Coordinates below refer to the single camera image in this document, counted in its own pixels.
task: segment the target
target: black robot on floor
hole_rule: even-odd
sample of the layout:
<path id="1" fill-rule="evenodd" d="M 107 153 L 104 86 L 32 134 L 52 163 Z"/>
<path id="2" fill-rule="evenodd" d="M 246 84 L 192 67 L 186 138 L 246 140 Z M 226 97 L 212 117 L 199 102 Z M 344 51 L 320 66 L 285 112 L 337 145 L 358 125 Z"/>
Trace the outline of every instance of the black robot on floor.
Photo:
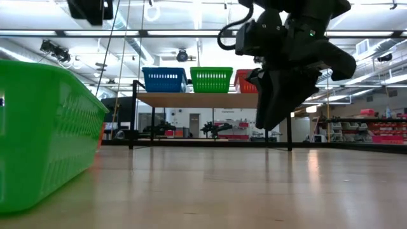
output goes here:
<path id="1" fill-rule="evenodd" d="M 262 63 L 247 76 L 259 92 L 256 127 L 272 130 L 309 96 L 321 70 L 331 69 L 333 81 L 346 80 L 356 69 L 355 59 L 325 37 L 331 19 L 350 10 L 346 0 L 239 0 L 248 15 L 224 27 L 217 43 L 237 55 L 252 55 Z M 245 23 L 235 45 L 224 45 L 221 36 L 232 26 L 248 21 L 253 4 L 265 9 L 257 22 Z M 279 13 L 289 15 L 284 25 Z"/>

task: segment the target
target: air vent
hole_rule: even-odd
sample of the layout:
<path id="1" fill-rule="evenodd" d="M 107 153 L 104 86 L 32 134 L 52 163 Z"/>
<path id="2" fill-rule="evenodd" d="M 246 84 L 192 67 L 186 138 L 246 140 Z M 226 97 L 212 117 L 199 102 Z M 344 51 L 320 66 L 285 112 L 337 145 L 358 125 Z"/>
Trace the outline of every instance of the air vent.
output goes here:
<path id="1" fill-rule="evenodd" d="M 369 50 L 369 39 L 365 39 L 356 45 L 356 53 L 362 55 Z"/>
<path id="2" fill-rule="evenodd" d="M 396 97 L 397 96 L 397 90 L 393 90 L 389 92 L 389 97 Z"/>

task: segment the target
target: green basket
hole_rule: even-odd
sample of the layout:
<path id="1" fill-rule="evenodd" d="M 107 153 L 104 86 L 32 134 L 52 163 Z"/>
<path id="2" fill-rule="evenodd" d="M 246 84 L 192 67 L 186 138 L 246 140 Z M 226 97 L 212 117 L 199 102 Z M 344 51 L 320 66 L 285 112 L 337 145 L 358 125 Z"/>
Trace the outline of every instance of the green basket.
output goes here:
<path id="1" fill-rule="evenodd" d="M 231 67 L 191 67 L 193 91 L 196 93 L 228 93 Z"/>
<path id="2" fill-rule="evenodd" d="M 93 163 L 108 110 L 69 71 L 0 60 L 0 212 L 28 209 Z"/>

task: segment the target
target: wooden floor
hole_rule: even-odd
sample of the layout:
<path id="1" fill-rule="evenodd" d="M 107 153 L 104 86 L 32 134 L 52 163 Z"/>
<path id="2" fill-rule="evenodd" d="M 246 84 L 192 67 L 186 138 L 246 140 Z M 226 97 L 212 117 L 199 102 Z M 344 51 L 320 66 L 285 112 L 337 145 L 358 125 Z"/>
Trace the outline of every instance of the wooden floor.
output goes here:
<path id="1" fill-rule="evenodd" d="M 407 156 L 341 149 L 104 147 L 0 228 L 407 228 Z"/>

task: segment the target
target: blue basket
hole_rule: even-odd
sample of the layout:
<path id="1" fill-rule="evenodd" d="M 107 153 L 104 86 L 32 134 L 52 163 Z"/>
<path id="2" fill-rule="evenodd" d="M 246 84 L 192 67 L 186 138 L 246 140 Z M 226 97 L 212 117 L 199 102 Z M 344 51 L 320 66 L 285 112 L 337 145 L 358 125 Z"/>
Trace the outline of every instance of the blue basket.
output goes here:
<path id="1" fill-rule="evenodd" d="M 185 92 L 185 70 L 180 67 L 143 67 L 147 92 Z"/>

